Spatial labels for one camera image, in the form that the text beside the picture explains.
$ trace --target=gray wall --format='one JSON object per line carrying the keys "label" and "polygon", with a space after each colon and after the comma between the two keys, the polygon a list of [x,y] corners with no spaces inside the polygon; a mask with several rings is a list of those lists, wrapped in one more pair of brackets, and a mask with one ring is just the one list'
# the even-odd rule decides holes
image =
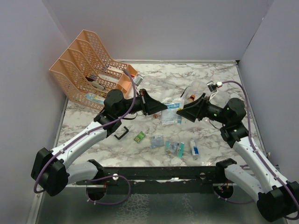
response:
{"label": "gray wall", "polygon": [[270,159],[299,181],[299,1],[275,0],[240,62]]}
{"label": "gray wall", "polygon": [[0,7],[0,222],[21,224],[36,152],[52,148],[64,94],[48,70],[67,47],[41,0]]}
{"label": "gray wall", "polygon": [[73,40],[96,32],[117,59],[239,60],[273,0],[43,0]]}

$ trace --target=plastic packaging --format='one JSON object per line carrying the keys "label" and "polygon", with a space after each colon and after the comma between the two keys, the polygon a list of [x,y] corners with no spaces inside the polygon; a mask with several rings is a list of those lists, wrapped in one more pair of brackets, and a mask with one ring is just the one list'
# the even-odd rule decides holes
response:
{"label": "plastic packaging", "polygon": [[190,141],[190,148],[191,148],[191,153],[192,153],[192,157],[193,159],[198,159],[199,157],[199,152],[198,152],[198,148],[196,146],[196,142],[194,139],[191,139]]}
{"label": "plastic packaging", "polygon": [[178,142],[166,141],[165,142],[165,151],[167,154],[177,155],[179,149]]}
{"label": "plastic packaging", "polygon": [[151,148],[161,147],[165,145],[163,135],[152,135],[149,137],[149,140]]}
{"label": "plastic packaging", "polygon": [[105,98],[100,97],[100,96],[98,96],[98,95],[95,95],[95,94],[93,94],[93,93],[91,93],[91,92],[85,94],[85,97],[86,97],[87,99],[91,100],[91,101],[94,101],[94,102],[97,102],[97,103],[100,103],[100,104],[104,104],[104,100],[105,100]]}
{"label": "plastic packaging", "polygon": [[194,98],[194,100],[197,100],[203,93],[209,95],[210,91],[204,82],[196,79],[191,83],[190,86],[186,88],[182,97],[185,104],[189,104],[192,102],[191,100],[189,100],[191,95],[193,95],[192,97]]}
{"label": "plastic packaging", "polygon": [[163,104],[167,105],[167,110],[162,111],[162,124],[181,124],[182,117],[177,115],[177,111],[184,108],[183,98],[165,98],[162,101]]}

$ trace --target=marble surface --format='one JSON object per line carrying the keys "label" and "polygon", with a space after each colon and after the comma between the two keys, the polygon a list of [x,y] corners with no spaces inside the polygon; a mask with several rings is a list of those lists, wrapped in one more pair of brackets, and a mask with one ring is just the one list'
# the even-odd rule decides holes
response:
{"label": "marble surface", "polygon": [[[170,96],[179,97],[195,79],[204,83],[210,80],[240,82],[234,64],[133,64],[133,67],[144,77],[140,88],[145,88],[157,100]],[[215,98],[215,102],[219,103],[219,106],[224,106],[221,105],[221,99],[233,97],[244,99],[238,86],[225,84]],[[96,110],[69,101],[58,144],[63,144],[82,131],[97,113]],[[247,126],[247,120],[244,119],[243,122]],[[212,123],[216,127],[221,127],[217,122],[212,121]],[[260,147],[252,119],[251,125],[253,137]],[[123,133],[123,126],[129,129],[125,137],[117,140],[114,136],[110,136],[92,146],[74,163],[95,159],[103,166],[212,166],[218,161],[232,158],[240,165],[245,164],[243,159],[223,141],[220,131],[209,124],[208,120],[192,123],[183,118],[181,125],[162,125],[160,118],[145,117],[139,112],[135,120],[122,121],[122,126],[116,131],[117,135]],[[133,138],[140,131],[143,131],[147,137],[138,144]],[[166,154],[164,147],[150,148],[149,136],[154,134],[162,134],[164,140],[184,142],[183,158]],[[199,148],[200,157],[197,160],[194,160],[191,155],[190,138],[196,139]]]}

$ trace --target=small item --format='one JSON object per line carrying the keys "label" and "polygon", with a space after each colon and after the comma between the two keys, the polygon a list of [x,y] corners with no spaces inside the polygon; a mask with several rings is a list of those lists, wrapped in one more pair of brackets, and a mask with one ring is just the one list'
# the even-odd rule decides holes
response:
{"label": "small item", "polygon": [[94,88],[97,88],[99,90],[104,90],[105,87],[101,84],[99,84],[97,81],[92,81],[92,82],[89,82]]}
{"label": "small item", "polygon": [[97,103],[100,103],[100,104],[104,104],[104,100],[105,100],[105,98],[100,97],[100,96],[98,96],[98,95],[95,95],[95,94],[93,94],[93,93],[91,93],[91,92],[85,94],[85,97],[86,97],[87,99],[91,100],[91,101],[94,101],[94,102],[97,102]]}
{"label": "small item", "polygon": [[165,145],[163,135],[152,135],[149,137],[149,140],[151,148],[161,147]]}
{"label": "small item", "polygon": [[122,70],[117,69],[117,68],[112,67],[112,66],[109,66],[108,69],[111,70],[111,71],[122,72]]}
{"label": "small item", "polygon": [[141,75],[137,75],[134,78],[134,83],[135,83],[136,86],[139,86],[142,81],[143,81],[143,77]]}
{"label": "small item", "polygon": [[96,77],[93,74],[91,75],[91,78],[87,76],[85,76],[85,78],[87,79],[88,82],[92,82],[96,79]]}
{"label": "small item", "polygon": [[190,148],[191,148],[191,153],[192,153],[192,157],[193,159],[198,159],[199,157],[199,153],[198,153],[198,148],[196,146],[196,142],[194,139],[191,139],[190,141]]}
{"label": "small item", "polygon": [[195,100],[195,96],[194,95],[191,95],[187,100],[193,102]]}
{"label": "small item", "polygon": [[165,142],[166,153],[172,154],[172,155],[177,155],[178,149],[179,149],[178,142],[171,142],[169,140]]}
{"label": "small item", "polygon": [[139,134],[134,138],[134,141],[139,143],[145,136],[145,133],[139,132]]}
{"label": "small item", "polygon": [[167,105],[167,110],[162,111],[162,124],[181,124],[182,117],[177,115],[177,111],[184,108],[184,99],[165,98],[162,103]]}
{"label": "small item", "polygon": [[179,144],[179,147],[178,147],[178,154],[177,154],[177,157],[178,158],[182,158],[183,157],[183,152],[184,152],[184,143],[181,142]]}
{"label": "small item", "polygon": [[129,129],[127,129],[126,126],[124,126],[124,129],[125,129],[125,132],[121,136],[117,136],[115,134],[114,137],[116,137],[118,140],[122,139],[122,137],[125,136],[129,132]]}

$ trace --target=black handle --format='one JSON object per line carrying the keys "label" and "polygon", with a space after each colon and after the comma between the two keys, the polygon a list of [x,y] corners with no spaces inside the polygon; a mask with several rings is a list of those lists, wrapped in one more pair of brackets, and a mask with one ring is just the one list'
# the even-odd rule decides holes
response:
{"label": "black handle", "polygon": [[127,129],[126,126],[124,126],[124,129],[126,131],[120,137],[118,137],[116,134],[114,135],[114,137],[116,137],[118,140],[122,139],[122,137],[125,136],[129,132],[129,129]]}

